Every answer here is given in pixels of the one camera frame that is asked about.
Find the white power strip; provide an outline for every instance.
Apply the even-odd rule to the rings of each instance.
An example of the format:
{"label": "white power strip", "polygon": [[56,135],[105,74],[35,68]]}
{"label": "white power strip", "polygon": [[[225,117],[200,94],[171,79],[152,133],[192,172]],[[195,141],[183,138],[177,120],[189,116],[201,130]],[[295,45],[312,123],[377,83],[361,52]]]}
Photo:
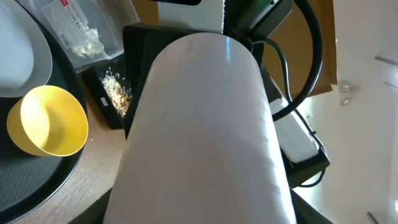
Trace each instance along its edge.
{"label": "white power strip", "polygon": [[[287,105],[285,98],[269,103],[272,114]],[[318,154],[318,143],[312,138],[296,112],[291,112],[274,124],[279,145],[292,162],[302,162]]]}

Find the white cylinder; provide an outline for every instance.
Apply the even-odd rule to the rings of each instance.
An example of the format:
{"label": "white cylinder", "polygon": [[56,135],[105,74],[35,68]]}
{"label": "white cylinder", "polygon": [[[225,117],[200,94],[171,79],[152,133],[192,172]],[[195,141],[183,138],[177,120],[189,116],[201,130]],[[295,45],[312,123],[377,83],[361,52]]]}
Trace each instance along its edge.
{"label": "white cylinder", "polygon": [[157,56],[104,223],[295,223],[259,67],[243,45],[193,34]]}

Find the black container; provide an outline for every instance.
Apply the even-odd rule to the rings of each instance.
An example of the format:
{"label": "black container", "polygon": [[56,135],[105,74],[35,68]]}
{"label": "black container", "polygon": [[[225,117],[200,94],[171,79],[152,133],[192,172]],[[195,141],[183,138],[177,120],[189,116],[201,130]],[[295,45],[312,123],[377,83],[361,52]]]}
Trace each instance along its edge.
{"label": "black container", "polygon": [[112,104],[111,98],[102,84],[102,79],[106,75],[114,76],[116,81],[124,87],[127,95],[131,96],[131,84],[126,78],[124,54],[112,60],[98,62],[83,72],[83,80],[107,120],[109,127],[113,130],[123,129],[123,118]]}
{"label": "black container", "polygon": [[131,81],[133,99],[124,119],[126,137],[136,113],[152,62],[173,41],[200,31],[137,23],[123,29],[127,79]]}

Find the yellow cup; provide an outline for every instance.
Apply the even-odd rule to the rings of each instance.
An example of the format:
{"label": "yellow cup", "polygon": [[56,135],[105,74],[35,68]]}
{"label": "yellow cup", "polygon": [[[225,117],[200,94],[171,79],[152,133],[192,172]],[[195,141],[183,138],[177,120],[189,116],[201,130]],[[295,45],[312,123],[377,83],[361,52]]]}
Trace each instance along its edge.
{"label": "yellow cup", "polygon": [[69,92],[39,86],[18,101],[7,117],[12,141],[35,156],[70,156],[86,143],[88,122],[84,109]]}

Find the black tray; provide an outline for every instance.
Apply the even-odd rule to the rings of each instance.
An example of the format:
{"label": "black tray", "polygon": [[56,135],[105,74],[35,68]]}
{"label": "black tray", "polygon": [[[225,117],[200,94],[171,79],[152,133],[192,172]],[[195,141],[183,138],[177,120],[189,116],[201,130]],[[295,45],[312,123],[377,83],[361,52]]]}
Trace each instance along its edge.
{"label": "black tray", "polygon": [[[68,90],[86,110],[76,72],[61,46],[36,19],[49,43],[53,70],[48,85]],[[10,139],[6,120],[20,98],[0,98],[0,223],[14,222],[49,199],[70,177],[83,149],[68,157],[36,157]]]}

